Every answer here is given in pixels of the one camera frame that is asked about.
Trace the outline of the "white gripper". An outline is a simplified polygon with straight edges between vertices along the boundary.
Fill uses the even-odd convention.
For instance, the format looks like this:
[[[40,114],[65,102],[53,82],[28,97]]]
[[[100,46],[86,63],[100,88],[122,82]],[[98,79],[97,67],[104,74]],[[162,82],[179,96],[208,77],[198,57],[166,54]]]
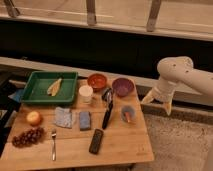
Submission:
[[[176,84],[168,81],[164,78],[160,78],[157,84],[149,91],[146,96],[141,100],[142,104],[148,104],[154,100],[154,98],[164,103],[164,109],[169,116],[172,110],[172,98],[174,96]]]

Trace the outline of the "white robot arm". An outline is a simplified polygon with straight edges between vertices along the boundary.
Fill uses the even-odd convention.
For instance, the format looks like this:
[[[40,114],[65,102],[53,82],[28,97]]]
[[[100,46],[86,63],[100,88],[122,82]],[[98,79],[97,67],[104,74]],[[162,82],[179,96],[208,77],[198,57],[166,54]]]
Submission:
[[[164,110],[170,115],[175,89],[180,83],[207,97],[213,97],[213,73],[195,69],[190,57],[163,58],[157,64],[157,71],[159,79],[142,99],[142,105],[157,100],[163,103]]]

